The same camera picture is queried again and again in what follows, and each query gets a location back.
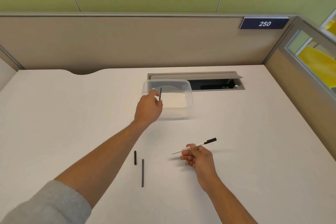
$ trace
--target person's right arm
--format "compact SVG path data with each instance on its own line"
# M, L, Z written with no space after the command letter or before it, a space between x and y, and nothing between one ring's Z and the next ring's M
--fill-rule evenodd
M222 183L217 175L212 153L203 146L187 144L190 150L184 150L180 159L191 166L197 175L202 189L210 197L216 212L224 224L257 223L233 193Z

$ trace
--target ribbed cuff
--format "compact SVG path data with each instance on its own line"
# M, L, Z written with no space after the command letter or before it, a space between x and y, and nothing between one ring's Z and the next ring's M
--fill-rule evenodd
M84 224L92 210L81 194L59 181L48 182L31 200L47 203L72 223L78 224Z

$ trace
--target hand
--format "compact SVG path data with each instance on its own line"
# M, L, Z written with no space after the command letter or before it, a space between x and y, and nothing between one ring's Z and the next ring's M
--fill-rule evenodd
M185 164L191 166L197 175L197 180L205 192L209 192L214 182L220 181L211 151L203 146L195 147L195 144L187 144L190 150L182 151L180 159L186 160Z
M155 96L160 93L156 90L151 90L147 95L141 97L135 111L134 121L147 128L150 124L156 121L162 112L162 100L158 101Z

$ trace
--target person's left hand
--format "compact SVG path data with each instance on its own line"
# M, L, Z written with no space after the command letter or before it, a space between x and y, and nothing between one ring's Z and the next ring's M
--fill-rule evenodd
M147 128L156 121L162 112L162 100L158 101L155 96L159 96L157 90L151 90L147 95L143 95L136 107L134 121Z

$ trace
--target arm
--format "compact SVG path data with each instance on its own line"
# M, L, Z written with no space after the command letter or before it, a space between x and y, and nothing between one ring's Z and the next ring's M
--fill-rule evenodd
M134 121L55 178L81 194L93 208L118 174L134 144L162 112L160 94L151 90L142 96Z
M225 224L257 223L233 193L221 182L215 170L212 153L203 146L196 148L194 144L187 144L188 146L191 149L184 150L180 159L185 160L185 164L195 170L197 180L210 197L221 222Z

